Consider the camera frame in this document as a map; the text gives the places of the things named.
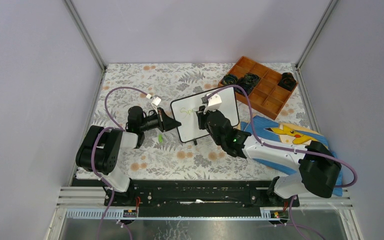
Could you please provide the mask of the white whiteboard black frame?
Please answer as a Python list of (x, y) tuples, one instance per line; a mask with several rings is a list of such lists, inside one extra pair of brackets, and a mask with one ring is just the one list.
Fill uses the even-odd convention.
[[(173, 118), (181, 123), (177, 131), (182, 143), (187, 143), (209, 134), (205, 129), (199, 129), (196, 112), (199, 110), (199, 107), (203, 105), (202, 98), (214, 91), (215, 89), (206, 90), (175, 99), (170, 103)], [(222, 101), (218, 110), (230, 120), (232, 126), (237, 126), (240, 119), (234, 89), (230, 87), (219, 91), (217, 94), (221, 97)]]

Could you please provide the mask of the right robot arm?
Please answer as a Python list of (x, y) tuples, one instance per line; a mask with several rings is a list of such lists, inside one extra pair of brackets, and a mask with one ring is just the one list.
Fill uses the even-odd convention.
[(321, 142), (286, 144), (265, 138), (255, 138), (251, 133), (234, 128), (219, 110), (196, 112), (198, 128), (206, 130), (215, 144), (228, 155), (252, 159), (264, 164), (285, 166), (292, 170), (283, 177), (275, 177), (267, 191), (267, 201), (273, 206), (286, 199), (311, 193), (330, 198), (341, 172), (341, 164), (334, 161), (332, 153)]

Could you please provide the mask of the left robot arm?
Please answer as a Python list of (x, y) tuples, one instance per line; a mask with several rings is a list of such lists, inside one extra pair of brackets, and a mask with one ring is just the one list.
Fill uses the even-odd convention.
[(146, 114), (141, 107), (133, 106), (128, 110), (125, 130), (97, 125), (89, 128), (76, 154), (76, 165), (94, 173), (116, 191), (115, 197), (122, 205), (128, 206), (134, 202), (135, 192), (129, 188), (131, 179), (117, 166), (120, 149), (140, 148), (147, 131), (167, 132), (181, 125), (161, 107)]

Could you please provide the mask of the blue Pikachu cloth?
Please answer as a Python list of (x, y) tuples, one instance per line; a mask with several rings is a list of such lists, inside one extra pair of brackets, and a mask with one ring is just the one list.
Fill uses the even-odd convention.
[[(288, 145), (309, 145), (311, 141), (322, 143), (329, 151), (327, 139), (316, 131), (292, 123), (279, 123), (262, 116), (253, 117), (255, 132), (260, 138), (280, 142)], [(251, 122), (241, 122), (240, 129), (245, 132), (253, 133)], [(284, 174), (291, 175), (296, 171), (290, 167), (272, 163), (267, 160), (257, 160), (268, 168), (275, 169)], [(334, 188), (333, 195), (342, 197), (343, 189)]]

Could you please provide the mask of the orange wooden compartment tray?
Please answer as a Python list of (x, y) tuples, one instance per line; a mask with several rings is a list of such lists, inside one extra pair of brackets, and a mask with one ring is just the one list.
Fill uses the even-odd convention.
[(275, 120), (299, 84), (291, 72), (279, 73), (257, 61), (242, 56), (218, 86), (236, 84), (245, 90), (234, 88), (236, 99), (244, 104), (249, 98), (251, 107)]

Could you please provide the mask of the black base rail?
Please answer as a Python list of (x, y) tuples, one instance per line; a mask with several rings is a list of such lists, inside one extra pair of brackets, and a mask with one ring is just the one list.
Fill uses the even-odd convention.
[(280, 199), (267, 180), (131, 180), (126, 192), (111, 193), (99, 180), (75, 179), (74, 187), (100, 187), (104, 205), (126, 207), (129, 218), (260, 217), (261, 208), (299, 207)]

